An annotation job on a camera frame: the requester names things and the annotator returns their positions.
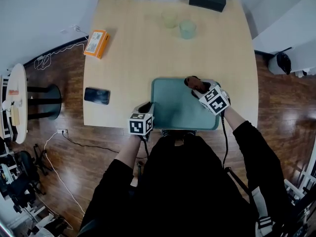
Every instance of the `round table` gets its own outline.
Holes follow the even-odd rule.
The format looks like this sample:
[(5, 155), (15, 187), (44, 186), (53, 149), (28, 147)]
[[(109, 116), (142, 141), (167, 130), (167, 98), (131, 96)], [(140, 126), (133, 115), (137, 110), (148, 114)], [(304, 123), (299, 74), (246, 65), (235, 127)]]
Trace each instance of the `round table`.
[[(18, 91), (16, 95), (9, 95), (10, 90)], [(41, 93), (43, 98), (28, 99), (28, 92)], [(51, 84), (47, 88), (41, 87), (27, 87), (27, 79), (25, 69), (22, 64), (16, 64), (11, 71), (8, 85), (6, 88), (6, 100), (14, 102), (21, 102), (18, 107), (19, 111), (19, 125), (15, 126), (17, 137), (16, 142), (21, 144), (24, 142), (27, 133), (27, 122), (29, 119), (50, 118), (56, 119), (61, 110), (62, 98), (59, 88)], [(29, 105), (42, 105), (42, 113), (29, 114)], [(6, 111), (8, 125), (10, 126), (9, 117), (10, 112)]]

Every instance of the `black cable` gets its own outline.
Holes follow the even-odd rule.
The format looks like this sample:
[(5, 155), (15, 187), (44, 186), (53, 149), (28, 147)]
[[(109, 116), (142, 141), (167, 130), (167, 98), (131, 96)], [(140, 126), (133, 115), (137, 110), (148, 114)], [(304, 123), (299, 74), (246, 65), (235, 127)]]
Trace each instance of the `black cable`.
[(224, 160), (223, 160), (223, 168), (225, 168), (225, 160), (226, 160), (226, 157), (227, 157), (227, 154), (228, 154), (228, 139), (227, 139), (227, 134), (226, 134), (226, 130), (225, 130), (225, 124), (224, 124), (224, 113), (225, 113), (225, 110), (221, 113), (223, 132), (224, 132), (224, 135), (225, 135), (225, 142), (226, 142), (226, 153), (225, 153), (225, 157), (224, 157)]
[[(114, 150), (109, 149), (109, 148), (103, 148), (103, 147), (99, 147), (99, 146), (91, 146), (91, 145), (82, 145), (82, 144), (79, 144), (79, 143), (74, 142), (74, 141), (72, 141), (71, 139), (69, 139), (69, 138), (65, 137), (65, 136), (64, 136), (64, 131), (62, 132), (62, 135), (63, 135), (63, 137), (64, 137), (65, 139), (67, 139), (67, 140), (68, 140), (68, 141), (70, 141), (71, 143), (76, 144), (76, 145), (81, 146), (81, 147), (100, 148), (100, 149), (109, 150), (109, 151), (111, 151), (111, 152), (113, 152), (113, 153), (117, 153), (117, 154), (119, 153), (119, 152), (114, 151)], [(147, 150), (147, 144), (146, 144), (146, 141), (144, 140), (144, 138), (143, 138), (143, 137), (141, 137), (141, 140), (142, 140), (142, 141), (144, 141), (144, 144), (145, 144), (145, 150), (146, 150), (146, 154), (147, 154), (147, 156), (146, 156), (146, 157), (136, 157), (137, 159), (144, 159), (144, 158), (147, 158), (147, 157), (149, 156), (149, 154), (148, 154), (148, 150)]]

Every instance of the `plastic cup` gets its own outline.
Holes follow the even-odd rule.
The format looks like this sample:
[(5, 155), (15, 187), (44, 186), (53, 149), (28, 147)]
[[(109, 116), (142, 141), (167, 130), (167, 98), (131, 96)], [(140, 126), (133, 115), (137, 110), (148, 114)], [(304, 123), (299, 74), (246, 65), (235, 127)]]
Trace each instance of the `plastic cup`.
[(164, 26), (174, 28), (177, 26), (177, 13), (172, 10), (164, 10), (161, 14)]
[(185, 40), (192, 39), (196, 35), (196, 24), (190, 19), (183, 20), (180, 25), (181, 37)]

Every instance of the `smartphone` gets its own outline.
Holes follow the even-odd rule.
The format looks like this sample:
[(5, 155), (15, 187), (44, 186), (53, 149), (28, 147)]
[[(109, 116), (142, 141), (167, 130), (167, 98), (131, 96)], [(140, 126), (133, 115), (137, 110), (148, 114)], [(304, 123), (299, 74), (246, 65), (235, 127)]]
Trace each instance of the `smartphone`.
[(110, 92), (105, 89), (85, 88), (84, 100), (96, 104), (107, 105), (110, 99)]

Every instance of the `dark brown hardwood floor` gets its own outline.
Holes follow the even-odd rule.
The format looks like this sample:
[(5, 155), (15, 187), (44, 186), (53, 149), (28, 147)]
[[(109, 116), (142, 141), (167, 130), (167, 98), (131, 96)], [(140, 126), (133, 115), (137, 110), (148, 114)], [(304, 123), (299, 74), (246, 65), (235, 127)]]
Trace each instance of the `dark brown hardwood floor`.
[[(51, 121), (46, 118), (30, 120), (25, 142), (22, 145), (12, 143), (15, 152), (27, 150), (33, 154), (35, 143), (43, 149), (46, 140), (59, 128), (68, 129), (69, 138), (81, 144), (108, 147), (115, 151), (122, 148), (128, 139), (125, 129), (83, 125), (84, 60), (82, 46), (79, 46), (53, 56), (51, 66), (44, 71), (35, 70), (33, 64), (26, 67), (28, 85), (42, 87), (50, 83), (58, 85), (62, 93), (63, 105), (62, 112), (56, 120)], [(275, 76), (269, 73), (261, 56), (256, 55), (256, 61), (259, 81), (258, 129), (279, 157), (284, 177), (298, 185), (300, 171), (307, 167), (315, 141), (316, 77), (299, 79), (294, 75)], [(210, 131), (198, 134), (223, 160), (225, 154), (223, 132)], [(159, 137), (158, 131), (151, 133), (149, 150)], [(243, 157), (230, 129), (228, 129), (228, 140), (229, 154), (226, 166), (232, 167), (246, 183)], [(74, 145), (61, 134), (56, 134), (48, 142), (46, 149), (60, 177), (83, 210), (86, 210), (95, 187), (116, 153)], [(145, 156), (143, 145), (138, 156)], [(193, 161), (199, 160), (198, 155), (192, 155), (192, 158)], [(50, 172), (48, 176), (41, 175), (41, 182), (47, 193), (41, 196), (41, 199), (55, 212), (63, 215), (74, 227), (73, 231), (65, 230), (64, 233), (67, 236), (76, 236), (83, 218), (82, 211), (54, 172)]]

